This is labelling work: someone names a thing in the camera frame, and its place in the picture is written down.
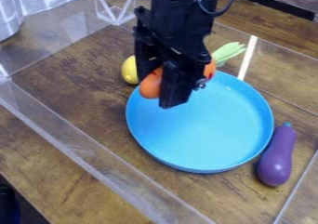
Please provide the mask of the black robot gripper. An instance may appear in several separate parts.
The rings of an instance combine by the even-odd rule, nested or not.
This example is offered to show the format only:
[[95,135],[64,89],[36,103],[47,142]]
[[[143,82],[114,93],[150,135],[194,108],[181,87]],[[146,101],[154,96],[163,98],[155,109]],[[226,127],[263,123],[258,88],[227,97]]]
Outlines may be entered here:
[[210,63],[203,39],[211,34],[218,0],[151,0],[150,9],[138,7],[134,27],[139,81],[163,65],[159,106],[170,109],[187,103],[205,81]]

